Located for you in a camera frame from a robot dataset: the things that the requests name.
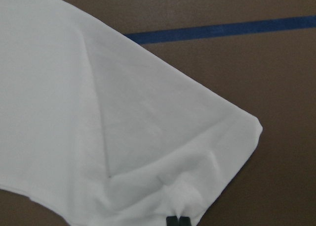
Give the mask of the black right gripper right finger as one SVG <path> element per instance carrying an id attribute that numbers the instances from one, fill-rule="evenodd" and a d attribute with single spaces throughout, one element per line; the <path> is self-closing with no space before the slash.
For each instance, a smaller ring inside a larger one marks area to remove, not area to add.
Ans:
<path id="1" fill-rule="evenodd" d="M 190 217 L 181 216 L 180 217 L 180 226 L 192 226 Z"/>

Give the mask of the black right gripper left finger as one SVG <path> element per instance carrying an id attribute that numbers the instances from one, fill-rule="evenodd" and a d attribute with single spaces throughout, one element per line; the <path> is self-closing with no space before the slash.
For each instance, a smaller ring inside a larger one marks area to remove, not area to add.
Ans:
<path id="1" fill-rule="evenodd" d="M 166 225 L 167 226 L 178 226 L 178 218 L 176 216 L 166 217 Z"/>

